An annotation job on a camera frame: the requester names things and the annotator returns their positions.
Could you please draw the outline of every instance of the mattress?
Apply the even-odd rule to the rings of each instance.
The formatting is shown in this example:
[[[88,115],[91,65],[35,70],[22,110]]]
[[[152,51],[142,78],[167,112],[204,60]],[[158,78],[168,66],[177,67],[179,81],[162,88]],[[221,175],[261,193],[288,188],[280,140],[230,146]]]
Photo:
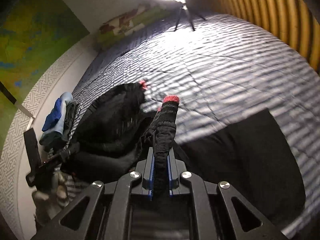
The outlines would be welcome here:
[[[98,96],[142,79],[148,82],[142,106],[146,112],[157,110],[166,95],[180,97],[177,143],[269,108],[306,191],[303,213],[282,230],[291,238],[320,209],[320,78],[295,50],[249,22],[218,14],[194,23],[195,32],[185,21],[173,32],[174,20],[164,20],[156,35],[151,31],[147,36],[147,27],[117,45],[113,57],[107,58],[110,52],[100,55],[73,92],[81,108],[71,134]]]

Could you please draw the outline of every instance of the clothing pile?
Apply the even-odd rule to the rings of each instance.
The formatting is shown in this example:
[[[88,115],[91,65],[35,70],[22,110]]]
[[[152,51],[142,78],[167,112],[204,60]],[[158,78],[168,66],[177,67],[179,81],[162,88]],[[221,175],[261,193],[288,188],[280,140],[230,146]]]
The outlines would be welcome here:
[[[42,131],[44,132],[39,140],[46,152],[53,149],[56,152],[65,147],[68,136],[76,117],[78,108],[73,101],[70,92],[64,92],[55,102],[50,114],[47,115]]]
[[[224,129],[178,145],[174,141],[177,96],[166,96],[158,112],[144,113],[145,83],[118,85],[87,109],[71,139],[79,152],[61,171],[91,183],[118,180],[146,159],[155,158],[154,197],[167,189],[167,156],[203,180],[230,182],[279,229],[303,210],[305,191],[295,158],[273,116],[265,109]]]

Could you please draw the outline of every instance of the silver bolt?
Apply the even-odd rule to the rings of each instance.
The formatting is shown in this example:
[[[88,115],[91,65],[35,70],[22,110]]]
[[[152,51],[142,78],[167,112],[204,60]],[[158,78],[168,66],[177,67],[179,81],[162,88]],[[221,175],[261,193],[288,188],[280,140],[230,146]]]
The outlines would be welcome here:
[[[220,187],[227,189],[230,187],[230,183],[226,182],[226,181],[222,181],[222,182],[220,182]]]
[[[137,172],[137,171],[132,171],[132,172],[130,172],[130,177],[131,177],[131,178],[137,178],[137,177],[139,177],[139,176],[140,176],[140,173]]]
[[[190,171],[184,171],[181,174],[182,177],[184,177],[185,179],[190,178],[192,176],[192,173]]]
[[[99,180],[97,180],[97,181],[93,182],[93,183],[91,184],[91,186],[94,187],[94,188],[101,187],[101,186],[102,186],[102,182],[99,181]]]

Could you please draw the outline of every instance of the bedding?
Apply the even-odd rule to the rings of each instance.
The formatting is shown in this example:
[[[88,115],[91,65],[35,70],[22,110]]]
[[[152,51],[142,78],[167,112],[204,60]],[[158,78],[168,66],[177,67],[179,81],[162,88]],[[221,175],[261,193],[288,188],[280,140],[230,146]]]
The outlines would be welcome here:
[[[320,79],[306,60],[271,33],[229,15],[148,26],[96,58],[73,92],[88,106],[112,87],[147,80],[145,112],[165,95],[180,97],[175,141],[194,140],[268,108],[299,166],[306,192],[289,238],[320,210]]]

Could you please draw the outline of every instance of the folded clothes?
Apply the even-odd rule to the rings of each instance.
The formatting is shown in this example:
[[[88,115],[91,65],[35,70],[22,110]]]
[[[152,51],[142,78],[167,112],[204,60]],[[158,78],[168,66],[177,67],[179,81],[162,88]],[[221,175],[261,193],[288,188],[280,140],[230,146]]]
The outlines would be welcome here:
[[[73,100],[73,97],[70,92],[64,92],[60,96],[60,99],[61,99],[61,105],[60,105],[61,117],[54,127],[48,129],[42,134],[39,140],[40,145],[48,147],[49,145],[51,145],[51,143],[55,139],[60,138],[63,134],[64,119],[66,116],[67,105]]]
[[[58,98],[54,103],[54,107],[51,110],[51,113],[47,115],[44,125],[42,127],[42,131],[45,132],[50,128],[54,127],[56,123],[61,118],[61,98]]]

